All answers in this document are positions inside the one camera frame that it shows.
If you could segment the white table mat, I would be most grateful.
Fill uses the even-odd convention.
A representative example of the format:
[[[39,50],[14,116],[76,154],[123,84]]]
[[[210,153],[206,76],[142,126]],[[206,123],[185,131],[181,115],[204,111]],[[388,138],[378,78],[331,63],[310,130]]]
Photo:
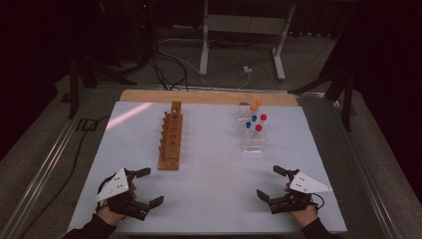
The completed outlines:
[[[284,193],[287,179],[274,166],[297,169],[328,183],[304,111],[300,107],[262,106],[267,115],[263,151],[245,153],[237,130],[238,109],[226,105],[185,104],[180,165],[157,167],[161,125],[168,103],[115,104],[105,134],[70,222],[80,228],[96,207],[101,182],[121,168],[148,167],[150,175],[135,181],[137,197],[164,198],[145,220],[124,219],[120,234],[217,235],[288,234],[298,226],[287,213],[273,214],[257,196]]]

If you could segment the black tripod stand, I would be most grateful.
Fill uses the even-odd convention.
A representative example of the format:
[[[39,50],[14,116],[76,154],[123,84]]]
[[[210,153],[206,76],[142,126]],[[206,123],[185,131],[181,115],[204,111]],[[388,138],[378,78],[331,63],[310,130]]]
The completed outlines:
[[[70,113],[69,118],[72,119],[80,106],[79,81],[87,88],[95,88],[98,79],[95,71],[105,74],[113,80],[123,85],[134,86],[135,82],[129,81],[115,73],[110,68],[94,60],[81,51],[74,51],[69,56],[69,77],[70,77]]]

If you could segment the wooden test tube rack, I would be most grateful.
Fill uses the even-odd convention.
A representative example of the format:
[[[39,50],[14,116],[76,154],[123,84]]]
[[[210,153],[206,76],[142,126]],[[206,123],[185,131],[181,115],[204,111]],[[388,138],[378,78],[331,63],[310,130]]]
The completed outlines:
[[[183,114],[181,102],[172,102],[169,112],[164,113],[159,147],[159,170],[177,170],[180,161]]]

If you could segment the white metal stand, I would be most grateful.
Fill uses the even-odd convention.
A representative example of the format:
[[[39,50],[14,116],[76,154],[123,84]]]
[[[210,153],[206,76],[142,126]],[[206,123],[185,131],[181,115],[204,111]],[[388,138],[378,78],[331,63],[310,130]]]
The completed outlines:
[[[277,79],[279,81],[284,81],[286,79],[286,73],[282,63],[281,53],[285,41],[287,39],[291,21],[296,9],[295,4],[291,3],[288,5],[287,15],[282,18],[236,16],[234,14],[210,14],[209,6],[209,0],[204,0],[203,37],[199,65],[199,75],[201,77],[206,76],[208,71],[208,33],[210,31],[220,31],[229,33],[252,33],[279,36],[280,42],[278,46],[272,50],[272,57],[277,74]]]

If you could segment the person's right hand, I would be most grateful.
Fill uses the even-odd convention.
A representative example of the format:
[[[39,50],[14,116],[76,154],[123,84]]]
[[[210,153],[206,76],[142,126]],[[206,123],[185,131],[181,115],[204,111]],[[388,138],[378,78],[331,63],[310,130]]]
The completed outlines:
[[[314,205],[308,205],[304,210],[293,211],[291,215],[301,228],[305,228],[318,219],[317,208]]]

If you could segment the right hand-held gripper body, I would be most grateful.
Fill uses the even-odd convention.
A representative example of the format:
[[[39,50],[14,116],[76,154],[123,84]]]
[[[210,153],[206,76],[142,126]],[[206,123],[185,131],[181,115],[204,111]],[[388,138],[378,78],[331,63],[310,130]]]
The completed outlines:
[[[331,191],[330,186],[299,171],[279,171],[279,174],[289,179],[289,191],[283,197],[268,200],[273,214],[305,210],[313,204],[313,194]]]

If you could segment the aluminium floor rail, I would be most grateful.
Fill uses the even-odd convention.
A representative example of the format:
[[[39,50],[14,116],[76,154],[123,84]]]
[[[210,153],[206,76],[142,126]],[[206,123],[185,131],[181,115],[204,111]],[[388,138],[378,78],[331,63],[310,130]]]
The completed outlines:
[[[342,106],[338,101],[328,101],[328,105],[337,120],[340,129],[345,135],[348,146],[351,148],[352,161],[356,164],[357,174],[360,177],[362,185],[365,189],[368,200],[373,208],[373,212],[377,217],[380,227],[384,233],[385,239],[403,239],[398,227],[393,223],[392,217],[387,210],[386,204],[380,194],[379,186],[376,184],[374,177],[377,175],[377,171],[373,171],[370,166],[369,157],[364,155],[364,149],[369,147],[373,149],[371,144],[367,144],[364,141],[364,136],[360,135],[358,131],[352,130],[347,131],[343,125]]]
[[[54,101],[0,163],[0,239],[18,239],[46,183],[72,138],[81,113],[96,91],[85,90],[70,118],[67,105]]]

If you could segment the black stand legs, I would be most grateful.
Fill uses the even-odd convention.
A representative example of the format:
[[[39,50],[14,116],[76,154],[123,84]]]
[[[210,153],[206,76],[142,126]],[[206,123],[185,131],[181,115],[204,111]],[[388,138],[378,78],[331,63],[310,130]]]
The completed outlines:
[[[341,121],[347,131],[351,131],[350,113],[353,91],[353,76],[355,65],[349,56],[342,57],[340,48],[335,45],[325,61],[321,72],[316,80],[293,90],[288,90],[289,94],[302,95],[320,85],[330,82],[328,89],[324,93],[324,98],[328,101],[337,101],[343,95]]]

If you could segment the clear plastic test tube rack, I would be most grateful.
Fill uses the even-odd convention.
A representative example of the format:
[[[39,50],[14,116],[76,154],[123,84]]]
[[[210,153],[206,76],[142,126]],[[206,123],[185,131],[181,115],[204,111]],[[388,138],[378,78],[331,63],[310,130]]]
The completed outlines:
[[[266,139],[264,137],[264,132],[262,132],[262,144],[261,145],[254,145],[254,132],[251,133],[251,139],[248,142],[244,142],[244,129],[245,129],[245,123],[247,121],[251,121],[251,116],[249,113],[249,107],[250,105],[254,105],[256,102],[254,102],[253,104],[249,104],[246,102],[240,102],[239,103],[239,109],[238,109],[238,117],[237,117],[237,128],[238,128],[238,133],[239,133],[239,138],[240,138],[240,143],[241,143],[241,150],[243,152],[262,152],[264,150],[265,147],[265,143],[266,143]],[[260,115],[261,113],[259,112],[258,114],[255,114],[258,116],[258,123],[260,123]]]

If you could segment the person's left hand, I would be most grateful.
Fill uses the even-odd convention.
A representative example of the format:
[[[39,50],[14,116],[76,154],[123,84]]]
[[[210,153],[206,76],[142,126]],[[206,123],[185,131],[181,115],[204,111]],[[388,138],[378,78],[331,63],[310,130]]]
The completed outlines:
[[[116,226],[121,220],[125,218],[123,214],[117,214],[109,210],[108,204],[105,202],[99,211],[97,212],[97,216],[111,226]]]

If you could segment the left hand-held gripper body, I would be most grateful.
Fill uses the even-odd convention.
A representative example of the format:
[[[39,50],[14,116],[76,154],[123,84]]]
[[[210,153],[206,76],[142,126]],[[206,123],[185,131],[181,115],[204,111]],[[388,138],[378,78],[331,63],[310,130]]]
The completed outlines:
[[[144,220],[148,213],[147,204],[138,202],[132,197],[130,184],[134,178],[128,178],[128,172],[128,169],[122,168],[106,178],[99,187],[95,203],[98,205],[97,209],[100,209],[102,203],[106,201],[110,211]]]

